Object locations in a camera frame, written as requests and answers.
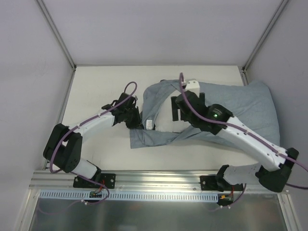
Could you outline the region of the white pillow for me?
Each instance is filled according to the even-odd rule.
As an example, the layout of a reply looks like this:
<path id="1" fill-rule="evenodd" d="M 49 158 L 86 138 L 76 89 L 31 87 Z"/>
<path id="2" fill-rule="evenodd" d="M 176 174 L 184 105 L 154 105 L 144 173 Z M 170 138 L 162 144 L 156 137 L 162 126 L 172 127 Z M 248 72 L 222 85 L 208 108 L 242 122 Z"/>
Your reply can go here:
<path id="1" fill-rule="evenodd" d="M 179 96 L 179 91 L 174 91 L 172 94 L 170 94 L 167 99 L 163 102 L 163 104 L 160 107 L 160 110 L 158 111 L 158 115 L 155 120 L 155 130 L 160 132 L 175 132 L 175 133 L 181 133 L 186 128 L 190 126 L 189 122 L 185 122 L 180 120 L 180 112 L 178 112 L 179 120 L 173 121 L 172 117 L 172 105 L 171 105 L 171 97 L 173 96 Z"/>

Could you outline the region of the grey striped pillowcase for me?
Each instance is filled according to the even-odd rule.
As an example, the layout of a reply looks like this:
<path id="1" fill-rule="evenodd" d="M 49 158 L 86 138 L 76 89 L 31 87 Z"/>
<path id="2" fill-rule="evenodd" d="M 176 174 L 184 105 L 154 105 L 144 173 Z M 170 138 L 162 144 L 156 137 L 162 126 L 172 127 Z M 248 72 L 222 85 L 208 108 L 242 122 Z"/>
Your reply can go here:
<path id="1" fill-rule="evenodd" d="M 247 86 L 216 85 L 201 82 L 200 92 L 185 95 L 194 110 L 204 118 L 227 122 L 237 117 L 240 127 L 250 129 L 279 145 L 280 132 L 275 106 L 269 88 L 262 82 Z M 162 146 L 175 141 L 192 139 L 234 144 L 219 137 L 226 126 L 207 123 L 187 106 L 178 80 L 163 80 L 149 86 L 143 94 L 143 129 L 130 130 L 132 149 Z"/>

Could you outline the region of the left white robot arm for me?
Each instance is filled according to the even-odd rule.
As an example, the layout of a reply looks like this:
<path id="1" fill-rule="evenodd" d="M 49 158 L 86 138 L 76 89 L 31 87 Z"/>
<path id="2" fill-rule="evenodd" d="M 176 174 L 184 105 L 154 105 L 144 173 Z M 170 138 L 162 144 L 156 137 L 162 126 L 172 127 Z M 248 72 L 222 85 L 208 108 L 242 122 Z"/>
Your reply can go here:
<path id="1" fill-rule="evenodd" d="M 119 99 L 101 107 L 96 115 L 76 125 L 57 124 L 49 137 L 43 157 L 65 173 L 74 173 L 95 188 L 101 181 L 101 170 L 81 157 L 82 144 L 104 129 L 124 122 L 129 129 L 142 129 L 137 98 L 122 93 Z"/>

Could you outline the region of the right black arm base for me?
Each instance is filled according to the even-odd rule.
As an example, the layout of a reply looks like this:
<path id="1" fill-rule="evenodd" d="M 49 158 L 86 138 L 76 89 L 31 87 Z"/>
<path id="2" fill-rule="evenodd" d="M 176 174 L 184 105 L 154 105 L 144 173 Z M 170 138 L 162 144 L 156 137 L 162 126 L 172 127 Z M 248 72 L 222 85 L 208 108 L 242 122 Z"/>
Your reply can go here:
<path id="1" fill-rule="evenodd" d="M 223 178 L 223 174 L 229 165 L 223 165 L 216 175 L 200 176 L 200 185 L 202 191 L 242 191 L 243 184 L 229 184 Z"/>

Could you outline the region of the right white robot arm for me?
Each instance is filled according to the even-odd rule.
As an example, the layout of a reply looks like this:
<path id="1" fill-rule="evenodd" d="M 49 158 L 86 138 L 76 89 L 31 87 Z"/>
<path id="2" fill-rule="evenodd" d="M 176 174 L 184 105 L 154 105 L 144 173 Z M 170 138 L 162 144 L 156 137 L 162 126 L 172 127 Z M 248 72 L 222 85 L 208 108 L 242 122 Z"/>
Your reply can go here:
<path id="1" fill-rule="evenodd" d="M 232 143 L 257 160 L 255 165 L 223 165 L 213 180 L 206 180 L 208 187 L 223 192 L 235 185 L 260 183 L 272 192 L 282 192 L 299 155 L 296 149 L 269 142 L 220 104 L 206 106 L 203 94 L 186 91 L 172 97 L 171 104 L 173 110 L 180 110 L 181 119 L 194 128 Z"/>

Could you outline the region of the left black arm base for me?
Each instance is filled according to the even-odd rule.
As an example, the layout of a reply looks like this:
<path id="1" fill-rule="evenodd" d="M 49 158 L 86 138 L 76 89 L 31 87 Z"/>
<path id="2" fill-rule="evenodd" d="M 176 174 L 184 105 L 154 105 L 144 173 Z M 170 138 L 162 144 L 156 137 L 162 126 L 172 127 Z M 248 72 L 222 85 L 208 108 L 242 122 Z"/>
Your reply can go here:
<path id="1" fill-rule="evenodd" d="M 108 189 L 114 189 L 115 188 L 115 183 L 116 183 L 116 174 L 114 173 L 105 173 L 102 171 L 97 170 L 95 175 L 91 178 L 93 182 L 100 183 L 107 187 Z M 73 183 L 74 188 L 93 188 L 93 189 L 98 189 L 100 188 L 100 185 L 89 182 L 88 180 L 85 180 L 81 178 L 80 176 L 76 176 L 74 178 L 74 183 Z"/>

